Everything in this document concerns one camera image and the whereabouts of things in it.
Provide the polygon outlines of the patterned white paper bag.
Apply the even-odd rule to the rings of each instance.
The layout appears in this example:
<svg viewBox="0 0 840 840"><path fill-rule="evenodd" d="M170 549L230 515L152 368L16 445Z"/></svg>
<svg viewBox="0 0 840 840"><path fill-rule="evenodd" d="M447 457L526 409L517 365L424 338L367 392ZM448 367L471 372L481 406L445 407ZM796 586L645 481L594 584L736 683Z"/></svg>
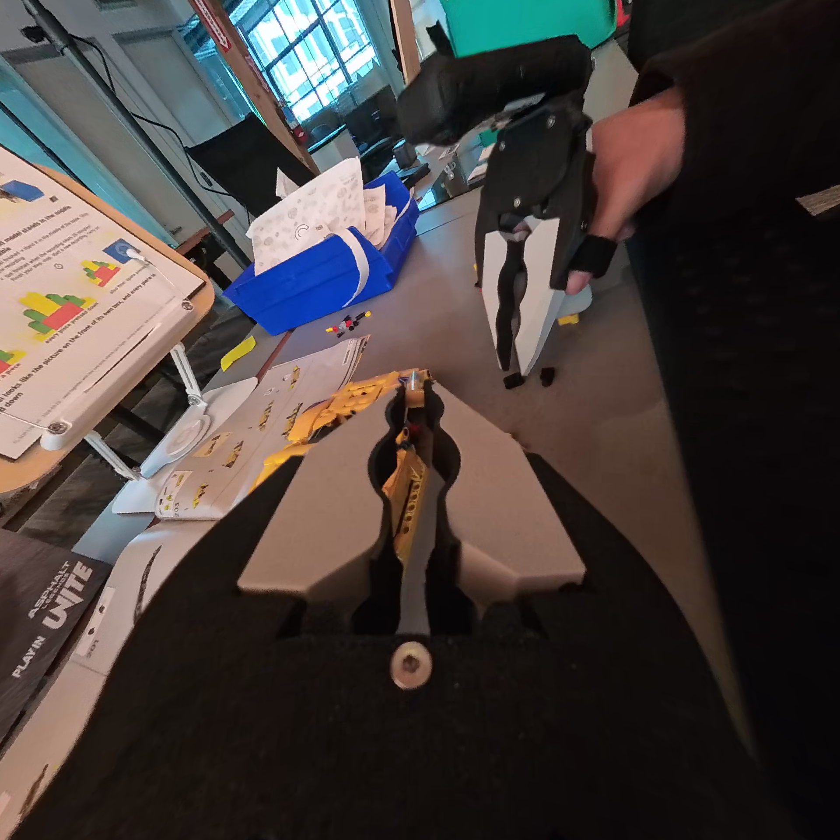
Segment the patterned white paper bag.
<svg viewBox="0 0 840 840"><path fill-rule="evenodd" d="M379 249L395 220L396 209L386 205L384 188L364 185L361 160L344 159L281 198L250 225L255 273L351 227Z"/></svg>

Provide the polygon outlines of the dark toy car box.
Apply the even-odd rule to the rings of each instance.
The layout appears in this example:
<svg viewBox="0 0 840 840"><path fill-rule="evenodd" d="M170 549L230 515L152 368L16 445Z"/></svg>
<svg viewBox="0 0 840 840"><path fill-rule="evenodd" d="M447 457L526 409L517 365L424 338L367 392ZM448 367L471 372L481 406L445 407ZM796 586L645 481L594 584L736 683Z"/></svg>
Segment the dark toy car box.
<svg viewBox="0 0 840 840"><path fill-rule="evenodd" d="M1 530L4 748L98 599L111 564Z"/></svg>

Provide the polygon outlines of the blue plastic bin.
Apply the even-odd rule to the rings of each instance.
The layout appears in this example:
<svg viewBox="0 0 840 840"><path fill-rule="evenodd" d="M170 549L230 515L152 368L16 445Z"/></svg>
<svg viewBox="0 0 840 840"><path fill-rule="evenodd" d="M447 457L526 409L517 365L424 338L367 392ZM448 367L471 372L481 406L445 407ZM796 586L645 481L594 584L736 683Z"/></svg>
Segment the blue plastic bin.
<svg viewBox="0 0 840 840"><path fill-rule="evenodd" d="M259 274L249 266L224 297L268 334L278 335L391 291L417 236L419 208L392 171L371 186L383 187L386 205L396 210L381 248L350 227Z"/></svg>

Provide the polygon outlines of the teal plastic bin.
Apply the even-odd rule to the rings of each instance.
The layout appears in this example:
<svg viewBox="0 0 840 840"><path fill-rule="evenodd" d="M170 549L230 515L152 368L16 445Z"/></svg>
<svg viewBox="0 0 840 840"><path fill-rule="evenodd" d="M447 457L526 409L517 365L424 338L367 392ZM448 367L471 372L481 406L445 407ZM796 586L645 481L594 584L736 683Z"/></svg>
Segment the teal plastic bin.
<svg viewBox="0 0 840 840"><path fill-rule="evenodd" d="M574 35L594 48L616 30L615 1L442 1L457 57Z"/></svg>

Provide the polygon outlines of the grey desk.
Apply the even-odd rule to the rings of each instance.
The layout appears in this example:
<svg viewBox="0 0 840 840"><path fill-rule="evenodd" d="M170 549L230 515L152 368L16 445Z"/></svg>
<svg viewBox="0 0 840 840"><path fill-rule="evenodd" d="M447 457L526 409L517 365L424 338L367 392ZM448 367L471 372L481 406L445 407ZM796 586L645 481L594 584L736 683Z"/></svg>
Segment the grey desk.
<svg viewBox="0 0 840 840"><path fill-rule="evenodd" d="M552 326L524 385L507 390L475 287L480 191L421 212L396 288L373 300L358 375L428 368L548 461L644 557L710 663L752 749L718 592L686 482L643 303L620 244L577 326Z"/></svg>

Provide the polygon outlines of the person's right hand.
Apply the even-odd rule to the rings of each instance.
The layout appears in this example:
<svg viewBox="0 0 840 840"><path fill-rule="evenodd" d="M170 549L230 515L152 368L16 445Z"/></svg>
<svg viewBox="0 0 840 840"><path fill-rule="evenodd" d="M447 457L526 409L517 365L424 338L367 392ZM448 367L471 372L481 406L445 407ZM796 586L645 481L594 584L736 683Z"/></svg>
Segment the person's right hand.
<svg viewBox="0 0 840 840"><path fill-rule="evenodd" d="M639 211L676 180L685 138L685 108L677 87L595 122L596 202L588 234L614 243L629 238Z"/></svg>

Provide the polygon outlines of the white folding stand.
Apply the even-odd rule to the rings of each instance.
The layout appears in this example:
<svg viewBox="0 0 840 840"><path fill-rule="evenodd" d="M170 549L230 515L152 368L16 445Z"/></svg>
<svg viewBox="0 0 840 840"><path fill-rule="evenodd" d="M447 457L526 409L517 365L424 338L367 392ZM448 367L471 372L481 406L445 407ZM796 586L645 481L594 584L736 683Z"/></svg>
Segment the white folding stand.
<svg viewBox="0 0 840 840"><path fill-rule="evenodd" d="M203 393L184 345L177 344L171 357L184 384L188 407L139 467L130 467L98 433L85 436L85 442L93 451L127 480L112 503L112 511L116 514L155 513L165 479L172 473L175 462L197 451L211 438L219 441L221 437L217 430L242 406L258 384L256 377L249 377Z"/></svg>

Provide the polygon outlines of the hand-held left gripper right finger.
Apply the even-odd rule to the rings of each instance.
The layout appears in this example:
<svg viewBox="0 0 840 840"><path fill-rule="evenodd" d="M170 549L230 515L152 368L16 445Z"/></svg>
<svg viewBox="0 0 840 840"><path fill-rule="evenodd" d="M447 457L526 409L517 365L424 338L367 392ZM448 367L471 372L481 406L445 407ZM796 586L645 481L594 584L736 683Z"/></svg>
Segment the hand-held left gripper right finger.
<svg viewBox="0 0 840 840"><path fill-rule="evenodd" d="M475 606L580 585L585 565L526 453L441 384L427 387L445 579Z"/></svg>

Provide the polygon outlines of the person's right forearm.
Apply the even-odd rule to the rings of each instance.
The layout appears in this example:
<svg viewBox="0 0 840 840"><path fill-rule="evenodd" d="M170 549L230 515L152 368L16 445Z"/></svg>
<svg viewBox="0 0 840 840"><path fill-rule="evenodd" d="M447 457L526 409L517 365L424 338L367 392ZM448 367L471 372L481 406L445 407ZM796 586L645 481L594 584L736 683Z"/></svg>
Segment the person's right forearm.
<svg viewBox="0 0 840 840"><path fill-rule="evenodd" d="M777 3L652 58L632 104L679 90L686 139L664 226L717 221L839 183L839 2Z"/></svg>

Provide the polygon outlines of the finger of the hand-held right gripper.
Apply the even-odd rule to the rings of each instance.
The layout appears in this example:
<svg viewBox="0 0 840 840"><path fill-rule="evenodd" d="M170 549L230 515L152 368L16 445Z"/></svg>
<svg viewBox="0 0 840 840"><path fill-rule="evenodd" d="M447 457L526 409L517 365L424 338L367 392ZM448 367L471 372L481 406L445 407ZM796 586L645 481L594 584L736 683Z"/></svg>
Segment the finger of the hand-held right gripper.
<svg viewBox="0 0 840 840"><path fill-rule="evenodd" d="M513 348L522 375L529 375L538 360L563 296L561 291L551 288L559 230L558 218L542 220L523 243L523 281L515 293L513 334Z"/></svg>
<svg viewBox="0 0 840 840"><path fill-rule="evenodd" d="M524 233L489 232L483 245L482 299L502 372L520 372L516 338L526 290Z"/></svg>

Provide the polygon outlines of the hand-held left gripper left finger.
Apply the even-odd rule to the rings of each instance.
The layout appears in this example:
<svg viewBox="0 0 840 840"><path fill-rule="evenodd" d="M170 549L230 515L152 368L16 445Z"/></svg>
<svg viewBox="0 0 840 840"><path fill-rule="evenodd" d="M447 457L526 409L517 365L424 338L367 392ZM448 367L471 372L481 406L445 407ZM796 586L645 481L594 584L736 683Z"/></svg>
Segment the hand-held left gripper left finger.
<svg viewBox="0 0 840 840"><path fill-rule="evenodd" d="M238 579L246 594L365 601L371 565L392 537L383 486L396 469L404 389L383 393L302 461Z"/></svg>

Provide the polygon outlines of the wooden instruction board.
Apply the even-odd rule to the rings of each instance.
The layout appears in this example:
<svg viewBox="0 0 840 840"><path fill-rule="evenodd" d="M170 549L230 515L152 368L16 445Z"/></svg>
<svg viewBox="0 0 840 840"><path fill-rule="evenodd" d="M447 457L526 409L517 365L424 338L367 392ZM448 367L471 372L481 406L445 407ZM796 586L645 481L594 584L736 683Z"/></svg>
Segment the wooden instruction board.
<svg viewBox="0 0 840 840"><path fill-rule="evenodd" d="M68 176L1 153L1 491L49 476L210 312L207 276Z"/></svg>

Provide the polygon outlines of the yellow brick toy car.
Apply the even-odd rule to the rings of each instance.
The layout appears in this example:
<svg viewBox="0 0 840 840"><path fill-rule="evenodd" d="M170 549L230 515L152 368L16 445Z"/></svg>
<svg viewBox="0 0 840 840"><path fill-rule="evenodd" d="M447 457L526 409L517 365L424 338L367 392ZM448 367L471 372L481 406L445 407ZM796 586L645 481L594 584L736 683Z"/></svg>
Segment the yellow brick toy car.
<svg viewBox="0 0 840 840"><path fill-rule="evenodd" d="M287 423L287 446L265 458L250 489L255 490L291 457L304 456L334 429L346 424L381 396L389 396L399 386L405 387L407 409L423 408L427 382L434 383L427 369L392 371L363 381L351 381L329 399L295 414ZM420 428L419 422L405 420L395 436L395 469L382 485L391 506L393 547L405 570L427 487L427 465L417 452Z"/></svg>

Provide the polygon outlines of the open instruction booklet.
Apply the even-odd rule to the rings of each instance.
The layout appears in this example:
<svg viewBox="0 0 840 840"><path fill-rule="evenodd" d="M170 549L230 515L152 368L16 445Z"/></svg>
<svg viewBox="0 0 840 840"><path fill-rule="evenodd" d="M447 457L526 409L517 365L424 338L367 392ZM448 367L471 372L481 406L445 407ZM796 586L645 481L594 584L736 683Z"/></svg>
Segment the open instruction booklet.
<svg viewBox="0 0 840 840"><path fill-rule="evenodd" d="M67 662L2 758L2 838L66 760L119 651L176 566L242 501L266 457L287 446L300 415L349 383L369 336L280 363L183 458L151 479L160 520L123 549Z"/></svg>

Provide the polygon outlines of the yellow and black loose bricks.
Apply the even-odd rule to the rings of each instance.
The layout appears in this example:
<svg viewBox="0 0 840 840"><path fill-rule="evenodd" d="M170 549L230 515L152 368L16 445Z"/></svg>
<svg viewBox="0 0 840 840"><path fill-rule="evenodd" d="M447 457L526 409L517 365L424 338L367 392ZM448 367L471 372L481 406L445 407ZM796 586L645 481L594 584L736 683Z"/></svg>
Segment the yellow and black loose bricks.
<svg viewBox="0 0 840 840"><path fill-rule="evenodd" d="M479 289L480 289L480 292L481 292L481 299L482 299L481 283L480 283ZM584 288L579 294L573 295L573 296L566 293L563 290L559 290L559 291L561 291L563 293L563 296L561 298L559 310L556 312L556 316L554 317L553 322L551 323L551 328L550 328L550 331L549 331L548 338L545 341L545 344L550 337L550 334L553 330L553 327L557 326L559 322L562 322L562 323L566 323L566 322L577 323L580 319L580 316L581 316L582 312L584 312L586 309L588 309L592 304L593 294L592 294L592 289L590 287ZM483 299L482 299L482 303L484 305L486 320L487 320L487 313L486 313L486 308L485 308L485 304L484 304ZM491 334L490 334L490 339L491 339L492 349L494 350L494 353L496 355L494 344L493 344L492 338L491 338ZM538 360L536 361L535 365L539 362L539 358L541 356L541 353L540 353L540 355L538 357ZM500 367L498 367L498 369L499 369L499 371L500 371L500 373L503 377L503 382L505 384L505 387L507 387L508 389L513 389L515 387L520 386L522 383L524 383L524 381L527 377L527 375L522 375L520 372L502 372L500 370Z"/></svg>

